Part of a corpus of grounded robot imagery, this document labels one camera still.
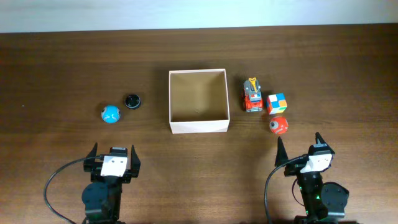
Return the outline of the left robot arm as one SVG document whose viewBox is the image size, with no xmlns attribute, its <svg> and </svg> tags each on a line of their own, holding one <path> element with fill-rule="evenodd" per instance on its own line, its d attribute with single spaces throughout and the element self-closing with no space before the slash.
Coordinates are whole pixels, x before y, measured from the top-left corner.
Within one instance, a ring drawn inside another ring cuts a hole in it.
<svg viewBox="0 0 398 224">
<path fill-rule="evenodd" d="M 81 196 L 85 204 L 84 223 L 121 223 L 119 220 L 123 184 L 139 176 L 141 162 L 134 146 L 111 147 L 109 154 L 97 154 L 98 145 L 88 153 L 83 170 L 90 173 L 91 184 Z"/>
</svg>

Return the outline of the black round wheel cap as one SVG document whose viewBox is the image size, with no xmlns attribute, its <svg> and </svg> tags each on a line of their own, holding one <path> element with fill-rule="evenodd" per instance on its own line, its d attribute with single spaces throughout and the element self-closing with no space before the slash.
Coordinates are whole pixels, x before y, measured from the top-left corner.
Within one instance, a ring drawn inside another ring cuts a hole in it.
<svg viewBox="0 0 398 224">
<path fill-rule="evenodd" d="M 124 104 L 127 108 L 131 110 L 136 110 L 141 105 L 141 98 L 139 97 L 139 95 L 136 94 L 128 95 L 124 100 Z"/>
</svg>

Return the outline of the blue robot ball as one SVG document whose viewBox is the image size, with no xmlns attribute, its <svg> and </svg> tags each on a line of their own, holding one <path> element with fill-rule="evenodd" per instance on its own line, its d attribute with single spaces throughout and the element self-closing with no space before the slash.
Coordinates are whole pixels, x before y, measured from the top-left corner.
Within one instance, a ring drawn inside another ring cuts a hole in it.
<svg viewBox="0 0 398 224">
<path fill-rule="evenodd" d="M 101 118 L 105 123 L 116 123 L 119 121 L 120 117 L 121 112 L 119 108 L 114 105 L 106 105 L 101 112 Z"/>
</svg>

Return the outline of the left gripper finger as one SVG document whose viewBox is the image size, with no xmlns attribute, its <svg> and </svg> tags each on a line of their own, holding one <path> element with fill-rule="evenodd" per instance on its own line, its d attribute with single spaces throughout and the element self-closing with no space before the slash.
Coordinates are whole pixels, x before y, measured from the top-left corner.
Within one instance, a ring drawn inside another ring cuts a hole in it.
<svg viewBox="0 0 398 224">
<path fill-rule="evenodd" d="M 141 161 L 136 153 L 134 145 L 131 146 L 131 170 L 139 170 Z"/>
<path fill-rule="evenodd" d="M 98 148 L 98 143 L 96 142 L 92 148 L 92 150 L 88 153 L 86 156 L 85 162 L 94 162 L 96 159 L 96 153 L 97 153 L 97 148 Z"/>
</svg>

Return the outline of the red robot ball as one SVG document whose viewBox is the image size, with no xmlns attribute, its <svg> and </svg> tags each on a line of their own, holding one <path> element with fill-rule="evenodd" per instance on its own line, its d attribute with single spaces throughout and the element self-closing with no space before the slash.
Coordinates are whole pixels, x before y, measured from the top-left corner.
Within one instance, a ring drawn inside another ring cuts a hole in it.
<svg viewBox="0 0 398 224">
<path fill-rule="evenodd" d="M 284 134 L 287 132 L 289 128 L 289 124 L 287 122 L 287 119 L 283 116 L 276 116 L 273 117 L 269 123 L 270 130 L 274 134 Z"/>
</svg>

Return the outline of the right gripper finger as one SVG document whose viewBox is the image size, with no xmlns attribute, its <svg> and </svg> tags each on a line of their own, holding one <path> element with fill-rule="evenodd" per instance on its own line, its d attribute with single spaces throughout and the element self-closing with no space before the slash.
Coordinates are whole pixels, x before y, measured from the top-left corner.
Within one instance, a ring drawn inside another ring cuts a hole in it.
<svg viewBox="0 0 398 224">
<path fill-rule="evenodd" d="M 335 154 L 334 150 L 326 143 L 319 132 L 315 133 L 316 144 L 324 151 L 329 151 L 330 154 Z"/>
<path fill-rule="evenodd" d="M 275 167 L 279 167 L 289 160 L 287 152 L 284 147 L 282 138 L 279 136 L 277 139 L 277 154 L 275 157 Z"/>
</svg>

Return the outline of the colourful puzzle cube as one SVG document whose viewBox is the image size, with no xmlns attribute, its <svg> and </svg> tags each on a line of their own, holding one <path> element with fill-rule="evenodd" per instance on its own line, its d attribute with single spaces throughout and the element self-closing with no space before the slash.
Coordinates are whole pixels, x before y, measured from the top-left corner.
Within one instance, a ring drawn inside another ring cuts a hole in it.
<svg viewBox="0 0 398 224">
<path fill-rule="evenodd" d="M 269 114 L 283 113 L 287 108 L 287 102 L 283 93 L 269 95 L 266 101 Z"/>
</svg>

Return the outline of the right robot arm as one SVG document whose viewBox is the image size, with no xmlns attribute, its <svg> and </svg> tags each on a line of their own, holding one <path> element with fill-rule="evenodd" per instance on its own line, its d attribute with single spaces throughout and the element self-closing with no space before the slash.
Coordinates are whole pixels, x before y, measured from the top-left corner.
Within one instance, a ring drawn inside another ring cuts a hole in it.
<svg viewBox="0 0 398 224">
<path fill-rule="evenodd" d="M 305 216 L 296 216 L 294 223 L 338 223 L 345 217 L 349 191 L 322 179 L 322 172 L 331 167 L 334 155 L 320 133 L 315 133 L 315 144 L 306 154 L 293 159 L 288 158 L 282 138 L 278 138 L 275 166 L 283 167 L 286 177 L 296 177 L 306 211 Z"/>
</svg>

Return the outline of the red toy fire truck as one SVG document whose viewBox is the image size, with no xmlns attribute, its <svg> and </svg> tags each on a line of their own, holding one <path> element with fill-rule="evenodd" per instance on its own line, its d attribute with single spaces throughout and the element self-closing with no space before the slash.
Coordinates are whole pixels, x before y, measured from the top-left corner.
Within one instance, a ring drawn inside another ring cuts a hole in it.
<svg viewBox="0 0 398 224">
<path fill-rule="evenodd" d="M 244 103 L 246 112 L 263 110 L 261 86 L 256 77 L 248 78 L 243 84 Z"/>
</svg>

